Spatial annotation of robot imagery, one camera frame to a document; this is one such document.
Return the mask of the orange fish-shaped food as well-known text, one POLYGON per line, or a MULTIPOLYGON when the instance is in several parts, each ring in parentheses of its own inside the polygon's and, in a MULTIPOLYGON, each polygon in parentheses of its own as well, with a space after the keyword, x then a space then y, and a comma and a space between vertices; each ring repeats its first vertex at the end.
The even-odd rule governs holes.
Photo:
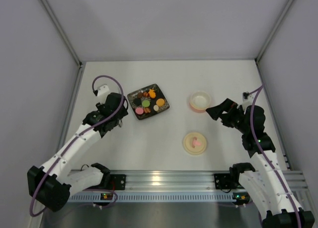
POLYGON ((156 91, 154 89, 149 89, 148 94, 149 94, 149 97, 151 99, 155 99, 156 98, 156 91))

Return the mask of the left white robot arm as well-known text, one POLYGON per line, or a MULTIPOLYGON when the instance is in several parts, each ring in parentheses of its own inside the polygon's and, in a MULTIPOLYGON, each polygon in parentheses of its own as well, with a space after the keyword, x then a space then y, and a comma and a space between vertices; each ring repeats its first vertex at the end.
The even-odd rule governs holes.
POLYGON ((96 108, 86 115, 76 133, 52 158, 40 167, 33 166, 28 170, 31 216, 36 216, 33 212, 36 201, 56 212, 78 192, 112 187, 110 170, 99 163, 71 172, 82 156, 128 115, 127 99, 119 93, 110 93, 103 104, 96 104, 96 108))

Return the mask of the pink sandwich cookie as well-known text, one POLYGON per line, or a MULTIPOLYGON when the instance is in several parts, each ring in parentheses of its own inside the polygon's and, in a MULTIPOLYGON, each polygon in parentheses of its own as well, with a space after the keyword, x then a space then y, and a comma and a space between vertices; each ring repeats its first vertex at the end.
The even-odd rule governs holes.
POLYGON ((142 107, 137 107, 135 109, 136 114, 142 115, 144 113, 144 109, 142 107))

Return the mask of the black sandwich cookie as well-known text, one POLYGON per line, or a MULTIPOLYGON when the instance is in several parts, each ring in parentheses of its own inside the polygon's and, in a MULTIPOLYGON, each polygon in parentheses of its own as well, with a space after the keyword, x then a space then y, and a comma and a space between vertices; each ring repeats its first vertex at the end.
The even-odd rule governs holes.
POLYGON ((135 99, 133 100, 133 103, 134 103, 136 106, 140 106, 140 105, 142 104, 141 99, 139 99, 139 98, 135 98, 135 99))

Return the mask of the orange sandwich cookie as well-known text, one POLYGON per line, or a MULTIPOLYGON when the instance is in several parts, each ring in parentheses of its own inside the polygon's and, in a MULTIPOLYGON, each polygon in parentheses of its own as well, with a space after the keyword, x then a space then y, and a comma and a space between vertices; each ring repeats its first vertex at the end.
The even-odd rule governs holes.
POLYGON ((156 105, 159 107, 164 106, 164 104, 165 104, 165 100, 162 98, 160 98, 156 101, 156 105))

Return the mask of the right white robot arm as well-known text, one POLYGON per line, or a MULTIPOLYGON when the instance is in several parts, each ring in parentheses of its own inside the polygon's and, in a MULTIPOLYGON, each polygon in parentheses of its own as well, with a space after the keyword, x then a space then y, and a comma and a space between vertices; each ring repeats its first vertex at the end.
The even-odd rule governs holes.
POLYGON ((276 148, 264 131, 264 109, 250 100, 238 105, 230 99, 206 109, 213 120, 241 132, 250 161, 230 167, 232 183, 244 188, 256 205, 264 228, 312 228, 311 211, 293 195, 280 168, 276 148))

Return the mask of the green sandwich cookie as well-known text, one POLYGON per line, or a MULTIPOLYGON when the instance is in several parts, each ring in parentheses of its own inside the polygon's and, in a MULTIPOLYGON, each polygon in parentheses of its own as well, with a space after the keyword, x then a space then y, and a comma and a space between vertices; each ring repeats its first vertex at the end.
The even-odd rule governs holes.
POLYGON ((148 100, 142 101, 142 106, 143 106, 144 108, 149 107, 149 106, 150 106, 150 101, 148 101, 148 100))

